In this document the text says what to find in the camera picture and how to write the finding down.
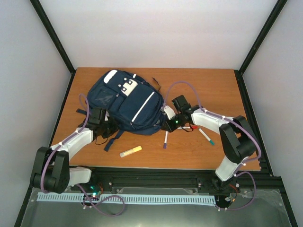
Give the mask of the navy blue backpack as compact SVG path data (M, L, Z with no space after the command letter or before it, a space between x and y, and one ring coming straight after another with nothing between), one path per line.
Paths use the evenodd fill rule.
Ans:
M137 74L123 70L109 70L89 90L89 108L106 109L117 122L118 133L104 150L109 151L124 132L151 136L157 133L166 116L162 111L161 93Z

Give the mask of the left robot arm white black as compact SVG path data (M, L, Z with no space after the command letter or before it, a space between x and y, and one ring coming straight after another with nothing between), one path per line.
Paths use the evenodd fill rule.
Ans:
M118 123L106 109L93 108L76 130L63 141L36 152L30 186L44 193L63 193L68 187L82 184L87 190L98 186L98 178L87 167L70 167L70 160L98 137L108 139L118 131Z

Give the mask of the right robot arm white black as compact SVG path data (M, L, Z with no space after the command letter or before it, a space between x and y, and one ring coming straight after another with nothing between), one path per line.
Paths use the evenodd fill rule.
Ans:
M246 165L255 152L260 154L260 147L249 123L243 116L235 118L222 116L198 105L191 106L183 95L172 100L176 108L165 105L162 111L167 119L161 129L173 132L185 124L201 126L220 135L224 158L214 172L209 184L216 191L221 191L237 175L241 166Z

